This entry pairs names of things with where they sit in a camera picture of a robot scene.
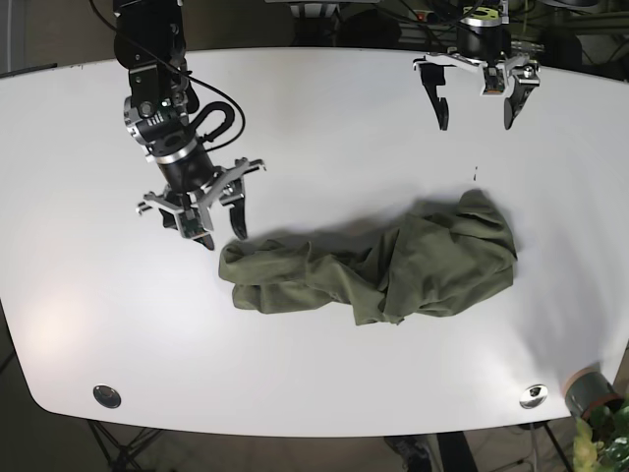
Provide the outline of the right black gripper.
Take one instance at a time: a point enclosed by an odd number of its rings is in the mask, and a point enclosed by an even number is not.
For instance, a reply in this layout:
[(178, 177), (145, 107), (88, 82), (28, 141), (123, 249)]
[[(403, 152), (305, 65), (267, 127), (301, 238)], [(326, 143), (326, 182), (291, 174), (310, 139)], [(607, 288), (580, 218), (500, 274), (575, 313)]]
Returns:
[(162, 194), (149, 192), (137, 205), (137, 213), (160, 212), (165, 228), (213, 251), (214, 230), (210, 210), (219, 203), (229, 208), (230, 224), (239, 240), (248, 239), (244, 177), (265, 168), (261, 159), (239, 158), (230, 168), (214, 165), (203, 146), (194, 143), (186, 155), (173, 162), (157, 160), (166, 179)]

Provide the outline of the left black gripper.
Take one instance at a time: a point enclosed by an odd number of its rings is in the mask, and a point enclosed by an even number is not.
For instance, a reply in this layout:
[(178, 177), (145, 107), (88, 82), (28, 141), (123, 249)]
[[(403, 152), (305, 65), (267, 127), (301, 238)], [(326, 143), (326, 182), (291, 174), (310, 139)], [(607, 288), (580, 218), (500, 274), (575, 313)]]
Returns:
[(461, 5), (445, 21), (454, 27), (456, 41), (445, 52), (426, 52), (413, 62), (435, 113), (438, 128), (446, 131), (449, 107), (439, 97), (446, 85), (444, 72), (457, 68), (480, 81), (481, 94), (504, 96), (504, 129), (510, 130), (531, 93), (541, 84), (539, 63), (527, 52), (514, 52), (508, 37), (507, 5)]

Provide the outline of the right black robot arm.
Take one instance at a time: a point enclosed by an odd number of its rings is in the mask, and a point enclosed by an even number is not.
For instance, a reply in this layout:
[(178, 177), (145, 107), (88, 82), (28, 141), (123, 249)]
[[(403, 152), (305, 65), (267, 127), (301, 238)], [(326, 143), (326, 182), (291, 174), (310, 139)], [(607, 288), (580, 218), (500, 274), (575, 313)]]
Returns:
[(186, 61), (182, 6), (180, 1), (113, 2), (114, 53), (129, 77), (127, 131), (166, 182), (161, 193), (146, 193), (137, 210), (158, 210), (164, 228), (212, 250), (214, 203), (228, 207), (234, 235), (247, 239), (244, 178), (264, 163), (241, 157), (226, 168), (211, 161), (210, 152), (222, 146), (219, 138), (246, 119), (223, 91), (217, 100), (200, 104), (193, 89), (197, 79)]

